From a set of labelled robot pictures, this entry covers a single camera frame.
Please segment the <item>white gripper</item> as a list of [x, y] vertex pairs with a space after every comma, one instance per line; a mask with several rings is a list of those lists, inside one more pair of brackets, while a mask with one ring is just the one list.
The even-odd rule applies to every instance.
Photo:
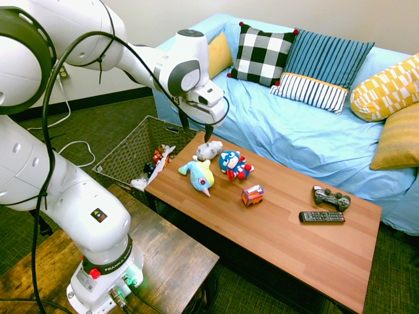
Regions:
[[224, 91], [212, 80], [180, 97], [179, 106], [183, 111], [179, 109], [178, 114], [183, 129], [189, 130], [188, 116], [205, 123], [204, 141], [207, 143], [212, 136], [213, 127], [220, 126], [227, 114], [223, 97]]

